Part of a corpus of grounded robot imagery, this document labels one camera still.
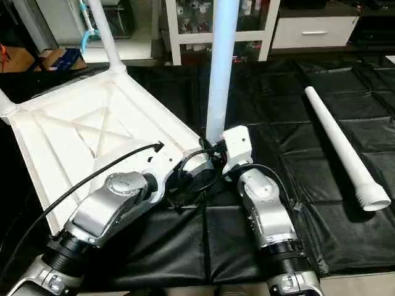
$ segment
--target white pipe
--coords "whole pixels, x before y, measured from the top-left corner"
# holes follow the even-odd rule
[[[355,187],[355,194],[363,210],[378,211],[391,203],[387,193],[373,180],[357,152],[333,119],[321,98],[311,86],[305,89],[307,97],[326,134],[335,148],[344,168]]]
[[[88,2],[96,22],[96,26],[98,27],[101,41],[103,42],[104,48],[109,58],[110,69],[115,70],[116,72],[125,71],[126,67],[121,62],[121,59],[118,55],[118,51],[115,47],[115,42],[110,31],[109,23],[107,22],[106,15],[104,14],[100,0],[88,0]]]
[[[216,0],[214,10],[214,42],[212,45],[209,105],[206,138],[221,140],[227,114],[230,72],[239,12],[239,0]]]
[[[11,115],[16,110],[18,110],[18,105],[11,102],[6,94],[0,89],[0,118],[9,125],[10,123],[7,116]]]

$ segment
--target drawer handle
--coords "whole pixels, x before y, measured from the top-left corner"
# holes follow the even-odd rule
[[[302,35],[325,35],[328,34],[328,31],[305,31],[302,32]]]

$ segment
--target white drawer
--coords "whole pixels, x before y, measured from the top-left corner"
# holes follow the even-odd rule
[[[280,18],[272,48],[345,46],[358,17]]]

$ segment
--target black cable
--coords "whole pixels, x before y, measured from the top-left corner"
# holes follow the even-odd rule
[[[235,166],[230,171],[227,171],[225,174],[221,175],[220,177],[218,177],[214,181],[206,184],[205,186],[203,186],[203,187],[201,187],[199,189],[196,189],[196,190],[192,191],[192,193],[197,193],[197,192],[203,191],[203,190],[213,186],[217,182],[221,181],[223,178],[229,176],[230,174],[232,174],[232,173],[234,173],[236,171],[242,170],[242,169],[246,169],[246,168],[264,168],[264,169],[268,170],[269,172],[271,172],[274,175],[274,177],[276,177],[277,181],[281,185],[281,188],[284,190],[286,199],[289,200],[289,195],[288,195],[287,190],[285,189],[285,185],[282,182],[282,180],[280,179],[280,177],[277,175],[277,173],[272,168],[269,168],[268,166],[265,166],[265,165],[261,165],[259,163],[245,163],[244,165]]]
[[[55,202],[53,202],[47,209],[45,209],[45,211],[33,222],[33,224],[31,224],[29,226],[29,228],[25,231],[25,234],[22,236],[21,240],[18,242],[17,246],[15,247],[14,251],[12,252],[12,255],[10,256],[10,258],[8,259],[6,265],[4,266],[2,273],[1,273],[1,277],[0,277],[0,283],[2,283],[2,280],[4,278],[4,275],[6,273],[6,271],[9,269],[11,263],[13,262],[13,260],[15,259],[16,254],[18,253],[19,249],[21,248],[24,240],[27,238],[27,236],[29,235],[29,233],[31,232],[31,230],[43,219],[46,217],[46,215],[48,215],[49,213],[51,213],[53,211],[54,208],[56,208],[63,200],[65,200],[71,193],[73,193],[74,191],[76,191],[78,188],[80,188],[82,185],[84,185],[85,183],[91,181],[93,178],[97,177],[98,175],[100,175],[101,173],[103,173],[104,171],[108,170],[109,168],[113,167],[114,165],[116,165],[117,163],[121,162],[122,160],[137,154],[141,151],[150,149],[150,148],[154,148],[155,152],[158,152],[161,150],[161,148],[164,146],[163,143],[159,142],[157,144],[151,144],[151,145],[146,145],[144,147],[141,148],[137,148],[134,151],[128,152],[125,155],[117,158],[116,160],[114,160],[113,162],[109,163],[108,165],[102,167],[100,170],[95,171],[94,173],[92,173],[91,175],[89,175],[88,177],[86,177],[85,179],[83,179],[82,181],[80,181],[79,183],[77,183],[76,185],[74,185],[73,187],[71,187],[68,191],[66,191],[62,196],[60,196]]]
[[[193,158],[193,157],[195,157],[195,156],[197,156],[197,155],[199,155],[199,154],[204,154],[204,153],[213,152],[214,150],[215,150],[214,148],[209,148],[209,149],[203,149],[203,150],[195,151],[195,152],[189,154],[189,155],[181,162],[180,168],[179,168],[179,170],[178,170],[178,180],[181,179],[181,174],[182,174],[182,172],[183,172],[183,169],[184,169],[186,163],[187,163],[191,158]]]

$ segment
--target black leather mat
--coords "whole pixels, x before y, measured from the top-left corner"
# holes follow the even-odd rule
[[[128,69],[175,115],[203,134],[209,67]],[[20,102],[88,72],[1,75],[0,88]],[[248,125],[254,160],[276,170],[282,198],[321,276],[395,268],[395,207],[363,212],[354,188],[316,119],[304,87],[314,86],[387,192],[395,194],[395,67],[384,57],[281,60],[234,66],[227,127]],[[40,205],[10,129],[1,126],[4,163],[0,264]],[[264,281],[262,261],[229,184],[217,184],[179,213],[164,202],[102,250],[86,290]],[[40,252],[45,224],[30,237],[3,290]]]

